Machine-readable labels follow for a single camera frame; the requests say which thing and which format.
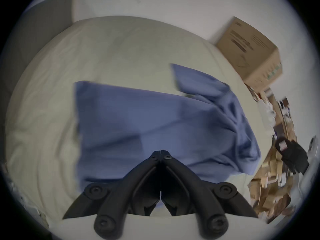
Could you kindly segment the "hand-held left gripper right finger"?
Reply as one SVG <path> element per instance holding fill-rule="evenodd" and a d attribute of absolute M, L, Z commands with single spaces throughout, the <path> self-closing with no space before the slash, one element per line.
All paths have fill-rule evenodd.
<path fill-rule="evenodd" d="M 218 239 L 227 232 L 226 214 L 258 218 L 233 184 L 203 181 L 165 150 L 162 150 L 162 202 L 172 216 L 196 214 L 200 234 L 205 239 Z"/>

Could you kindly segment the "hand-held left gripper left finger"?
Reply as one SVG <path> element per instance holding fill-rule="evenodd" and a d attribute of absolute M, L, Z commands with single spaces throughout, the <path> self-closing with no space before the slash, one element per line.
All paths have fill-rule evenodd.
<path fill-rule="evenodd" d="M 65 219 L 97 215 L 93 228 L 103 239 L 122 235 L 127 214 L 150 216 L 161 198 L 162 152 L 134 167 L 122 179 L 87 185 L 63 216 Z"/>

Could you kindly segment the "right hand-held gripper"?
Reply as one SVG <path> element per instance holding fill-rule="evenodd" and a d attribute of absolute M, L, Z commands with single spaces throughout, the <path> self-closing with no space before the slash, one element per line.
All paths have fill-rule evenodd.
<path fill-rule="evenodd" d="M 296 141 L 279 137 L 275 142 L 276 150 L 281 154 L 282 161 L 293 173 L 299 176 L 299 193 L 305 200 L 316 181 L 320 162 L 319 139 L 314 136 L 306 152 Z"/>

